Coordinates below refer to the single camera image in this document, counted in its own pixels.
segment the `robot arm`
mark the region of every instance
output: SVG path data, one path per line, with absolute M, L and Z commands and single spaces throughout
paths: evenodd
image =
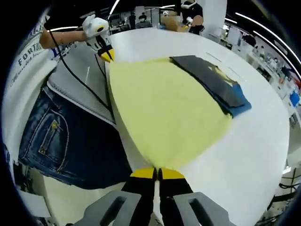
M 87 44 L 101 59 L 110 62 L 114 60 L 114 50 L 109 37 L 109 23 L 106 20 L 88 16 L 83 22 L 83 30 L 87 36 Z

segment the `yellow towel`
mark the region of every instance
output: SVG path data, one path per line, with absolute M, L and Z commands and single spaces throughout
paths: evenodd
M 110 65 L 110 84 L 121 118 L 147 162 L 177 168 L 227 131 L 231 116 L 169 59 Z

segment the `desk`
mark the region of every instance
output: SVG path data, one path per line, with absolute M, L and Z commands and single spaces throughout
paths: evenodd
M 178 170 L 194 192 L 204 193 L 225 208 L 231 222 L 253 226 L 270 203 L 285 167 L 289 120 L 279 96 L 246 61 L 198 35 L 145 28 L 112 35 L 111 41 L 116 62 L 196 55 L 239 82 L 252 109 L 233 120 L 224 138 Z M 114 99 L 111 101 L 132 169 L 145 167 Z M 162 219 L 158 194 L 154 212 Z

